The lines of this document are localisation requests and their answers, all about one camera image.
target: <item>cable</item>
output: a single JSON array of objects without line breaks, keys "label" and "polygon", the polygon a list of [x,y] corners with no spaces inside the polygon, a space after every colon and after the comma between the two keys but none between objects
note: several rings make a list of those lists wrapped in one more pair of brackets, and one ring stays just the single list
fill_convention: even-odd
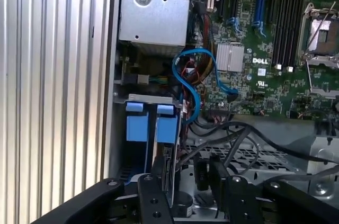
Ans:
[{"label": "cable", "polygon": [[260,137],[261,139],[263,139],[268,145],[272,146],[273,148],[277,149],[278,151],[282,151],[283,153],[292,155],[294,157],[297,158],[301,158],[301,159],[305,159],[305,160],[311,160],[314,162],[330,162],[330,163],[336,163],[339,164],[333,160],[329,160],[329,159],[323,159],[323,158],[319,158],[319,157],[315,157],[315,156],[310,156],[308,154],[304,154],[304,153],[298,153],[294,150],[282,147],[277,145],[276,143],[272,142],[268,137],[266,137],[264,134],[262,134],[257,128],[253,127],[252,125],[245,123],[245,122],[239,122],[239,121],[229,121],[229,122],[225,122],[223,124],[220,124],[219,126],[211,129],[210,131],[208,131],[207,133],[196,133],[195,134],[199,137],[206,137],[209,136],[213,133],[215,133],[217,130],[226,128],[226,127],[230,127],[230,126],[242,126],[242,127],[250,127],[250,129],[252,130],[253,133],[255,133],[258,137]]},{"label": "cable", "polygon": [[178,64],[178,62],[180,60],[180,57],[187,56],[187,55],[192,55],[192,54],[195,54],[195,53],[206,53],[208,56],[210,56],[213,59],[213,62],[214,62],[214,65],[215,65],[214,69],[215,69],[215,73],[216,73],[217,85],[218,85],[218,87],[223,92],[225,92],[226,94],[237,94],[238,93],[237,89],[228,88],[227,86],[225,86],[219,80],[218,69],[217,69],[217,62],[216,62],[213,54],[210,51],[208,51],[207,49],[203,49],[203,48],[196,48],[196,49],[187,50],[187,51],[182,52],[181,54],[177,55],[173,59],[173,62],[172,62],[172,72],[173,72],[174,77],[179,82],[181,82],[192,93],[195,105],[197,107],[197,108],[194,109],[194,113],[192,114],[192,116],[188,120],[183,121],[183,124],[192,123],[198,117],[199,111],[200,111],[200,109],[198,108],[200,106],[200,97],[199,97],[198,93],[194,90],[194,88],[178,74],[178,72],[176,70],[176,65]]},{"label": "cable", "polygon": [[244,131],[245,129],[240,129],[234,133],[232,133],[229,136],[226,137],[222,137],[222,138],[218,138],[218,139],[214,139],[214,140],[209,140],[206,141],[204,143],[202,143],[201,145],[199,145],[198,147],[196,147],[196,149],[194,149],[193,151],[191,151],[189,154],[187,154],[181,161],[179,161],[176,164],[176,169],[178,170],[179,168],[182,167],[182,165],[184,165],[186,162],[188,162],[191,158],[193,158],[198,152],[200,152],[201,150],[205,149],[206,147],[209,146],[213,146],[213,145],[219,145],[219,144],[223,144],[226,142],[229,142],[235,138],[237,138],[238,136],[241,135],[241,133]]},{"label": "cable", "polygon": [[217,212],[216,212],[216,215],[215,215],[215,219],[217,219],[218,218],[218,216],[219,216],[219,212],[220,212],[220,210],[219,210],[219,207],[218,207],[218,209],[217,209]]},{"label": "cable", "polygon": [[231,149],[228,151],[228,154],[224,160],[224,166],[227,168],[231,163],[234,154],[239,149],[240,144],[244,141],[244,139],[250,134],[251,130],[249,127],[245,127],[245,130],[240,134],[240,136],[235,140],[235,143],[232,145]]},{"label": "cable", "polygon": [[286,180],[286,181],[311,181],[311,180],[318,180],[324,176],[333,175],[339,172],[339,165],[335,165],[334,167],[328,168],[323,170],[314,175],[278,175],[267,179],[264,183],[279,181],[279,180]]},{"label": "cable", "polygon": [[260,152],[259,146],[258,146],[258,144],[254,141],[253,138],[251,138],[251,137],[249,137],[249,136],[246,136],[245,138],[248,139],[249,141],[251,141],[252,144],[254,145],[254,147],[256,148],[256,155],[255,155],[254,159],[251,161],[251,163],[250,163],[243,171],[241,171],[241,172],[239,173],[239,175],[245,174],[247,171],[249,171],[249,170],[254,166],[254,164],[258,161],[258,158],[259,158],[259,152]]}]

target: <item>black cable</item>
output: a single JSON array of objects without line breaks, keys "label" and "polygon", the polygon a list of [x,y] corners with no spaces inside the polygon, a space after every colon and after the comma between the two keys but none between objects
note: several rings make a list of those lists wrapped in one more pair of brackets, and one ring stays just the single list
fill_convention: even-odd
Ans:
[{"label": "black cable", "polygon": [[301,158],[301,159],[305,159],[305,160],[311,160],[311,161],[314,161],[314,162],[325,162],[325,163],[331,162],[331,163],[339,164],[339,163],[337,163],[337,162],[335,162],[333,160],[323,159],[323,158],[319,158],[319,157],[315,157],[315,156],[310,156],[308,154],[299,153],[299,152],[296,152],[294,150],[288,149],[286,147],[279,146],[276,143],[272,142],[267,136],[262,134],[257,128],[255,128],[252,125],[250,125],[248,123],[245,123],[245,122],[229,121],[229,122],[225,122],[225,123],[223,123],[223,124],[213,128],[213,129],[211,129],[207,133],[196,133],[195,132],[195,134],[197,136],[199,136],[199,137],[206,137],[206,136],[212,135],[217,130],[220,130],[220,129],[223,129],[223,128],[227,128],[227,127],[231,127],[231,126],[250,127],[252,132],[255,133],[261,139],[263,139],[268,145],[272,146],[273,148],[275,148],[278,151],[282,151],[283,153],[289,154],[291,156],[294,156],[294,157],[297,157],[297,158]]},{"label": "black cable", "polygon": [[318,180],[324,176],[333,175],[339,172],[339,165],[335,165],[332,168],[328,168],[314,175],[278,175],[267,179],[264,183],[286,180],[286,181],[311,181]]},{"label": "black cable", "polygon": [[231,163],[234,154],[239,149],[240,144],[244,141],[244,139],[250,134],[251,129],[249,127],[245,127],[245,130],[240,134],[240,136],[235,140],[234,144],[232,145],[231,149],[228,151],[227,156],[224,160],[224,166],[227,168],[228,165]]},{"label": "black cable", "polygon": [[214,217],[215,219],[218,218],[218,216],[219,216],[219,211],[220,211],[220,210],[219,210],[219,208],[218,208],[218,209],[217,209],[217,212],[216,212],[216,215],[215,215],[215,217]]},{"label": "black cable", "polygon": [[179,168],[182,167],[182,165],[184,165],[186,162],[188,162],[194,155],[196,155],[198,152],[200,152],[201,150],[205,149],[206,147],[209,146],[213,146],[213,145],[219,145],[219,144],[223,144],[226,142],[229,142],[237,137],[239,137],[241,135],[241,133],[243,133],[245,129],[240,129],[238,131],[236,131],[235,133],[232,133],[229,136],[226,137],[222,137],[219,139],[214,139],[214,140],[209,140],[206,141],[204,143],[202,143],[201,145],[199,145],[195,150],[191,151],[189,154],[187,154],[182,160],[180,160],[175,166],[176,166],[176,170],[178,170]]},{"label": "black cable", "polygon": [[230,163],[227,168],[231,169],[231,171],[233,171],[233,173],[235,175],[239,174],[239,171],[237,170],[237,168],[232,163]]},{"label": "black cable", "polygon": [[259,150],[259,146],[258,144],[255,142],[255,140],[249,136],[246,137],[246,139],[248,139],[249,141],[252,142],[252,144],[254,145],[255,149],[256,149],[256,155],[254,157],[254,159],[251,161],[251,163],[243,170],[239,173],[239,175],[243,175],[245,174],[247,171],[249,171],[253,166],[254,164],[258,161],[259,159],[259,153],[260,153],[260,150]]}]

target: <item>chip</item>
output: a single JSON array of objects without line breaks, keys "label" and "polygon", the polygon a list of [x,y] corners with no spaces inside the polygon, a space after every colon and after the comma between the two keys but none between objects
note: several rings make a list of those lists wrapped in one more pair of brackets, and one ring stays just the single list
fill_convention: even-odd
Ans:
[{"label": "chip", "polygon": [[272,109],[273,107],[274,107],[274,102],[273,101],[267,101],[266,108]]}]

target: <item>cpu socket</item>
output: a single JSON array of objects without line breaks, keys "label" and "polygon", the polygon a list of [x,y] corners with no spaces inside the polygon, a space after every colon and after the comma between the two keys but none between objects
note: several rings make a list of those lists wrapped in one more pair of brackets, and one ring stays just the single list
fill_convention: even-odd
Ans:
[{"label": "cpu socket", "polygon": [[307,5],[298,44],[299,62],[307,67],[310,92],[325,98],[336,98],[339,91],[314,87],[310,66],[322,64],[339,69],[339,17],[338,11],[333,9],[334,4],[331,9],[317,9],[313,3]]}]

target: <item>screw hole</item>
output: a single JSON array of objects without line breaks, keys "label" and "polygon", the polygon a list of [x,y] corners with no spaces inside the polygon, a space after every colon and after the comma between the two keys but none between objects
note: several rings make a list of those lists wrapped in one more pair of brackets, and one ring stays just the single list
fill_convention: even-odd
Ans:
[{"label": "screw hole", "polygon": [[150,200],[150,203],[151,203],[151,204],[157,204],[158,202],[159,202],[159,201],[158,201],[157,199],[151,199],[151,200]]},{"label": "screw hole", "polygon": [[153,213],[154,218],[160,218],[161,217],[161,212],[154,212]]}]

